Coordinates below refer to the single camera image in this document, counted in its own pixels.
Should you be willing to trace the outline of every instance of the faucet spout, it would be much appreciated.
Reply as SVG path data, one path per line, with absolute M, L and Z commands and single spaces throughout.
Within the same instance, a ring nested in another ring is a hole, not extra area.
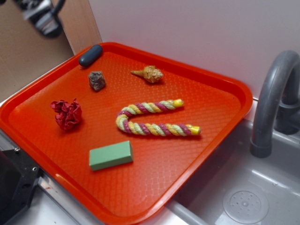
M 287 126 L 287 120 L 282 118 L 290 117 L 300 108 L 298 101 L 299 82 L 300 56 L 290 50 L 281 52 L 269 69 L 259 96 L 250 141 L 252 155 L 265 158 L 271 154 L 272 134 L 276 116 L 281 120 L 281 123 L 278 122 L 276 127 L 282 132 L 281 127 Z M 279 105 L 282 105 L 283 108 L 292 109 L 280 110 L 279 116 L 277 115 Z M 291 130 L 294 133 L 296 131 L 291 126 L 287 129 L 289 131 L 286 133 Z

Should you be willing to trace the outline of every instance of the sink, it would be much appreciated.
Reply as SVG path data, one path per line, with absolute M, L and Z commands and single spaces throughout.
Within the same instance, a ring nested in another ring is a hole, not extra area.
M 252 125 L 243 120 L 167 207 L 190 224 L 300 225 L 300 143 L 274 131 L 271 155 L 254 157 Z

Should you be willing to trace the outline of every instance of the candy cane rope toy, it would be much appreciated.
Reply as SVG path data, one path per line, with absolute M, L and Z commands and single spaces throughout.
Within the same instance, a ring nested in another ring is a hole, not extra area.
M 184 105 L 181 99 L 167 100 L 158 103 L 138 103 L 136 105 L 129 105 L 118 113 L 116 124 L 118 128 L 126 133 L 135 135 L 160 135 L 160 136 L 190 136 L 199 135 L 200 127 L 192 125 L 171 125 L 171 124 L 143 124 L 133 123 L 128 121 L 129 117 L 146 114 L 146 113 L 161 113 L 169 110 L 174 110 Z

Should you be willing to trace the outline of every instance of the green foam block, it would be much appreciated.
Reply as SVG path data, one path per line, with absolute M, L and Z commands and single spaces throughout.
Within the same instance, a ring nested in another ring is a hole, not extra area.
M 133 161 L 130 141 L 90 150 L 90 167 L 93 171 Z

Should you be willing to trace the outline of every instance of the orange tray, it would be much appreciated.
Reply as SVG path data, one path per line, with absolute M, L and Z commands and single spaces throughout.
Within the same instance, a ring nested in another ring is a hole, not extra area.
M 117 43 L 102 43 L 101 57 L 88 68 L 72 57 L 10 98 L 0 108 L 0 127 L 99 220 L 137 224 L 157 213 L 249 111 L 252 94 L 241 82 Z M 131 75 L 155 65 L 163 79 L 150 84 Z M 106 87 L 89 86 L 102 71 Z M 63 131 L 52 101 L 76 98 L 82 122 Z M 192 124 L 200 136 L 129 135 L 115 125 L 129 104 L 181 98 L 173 112 L 146 114 L 133 122 Z M 129 140 L 134 161 L 93 172 L 89 151 Z

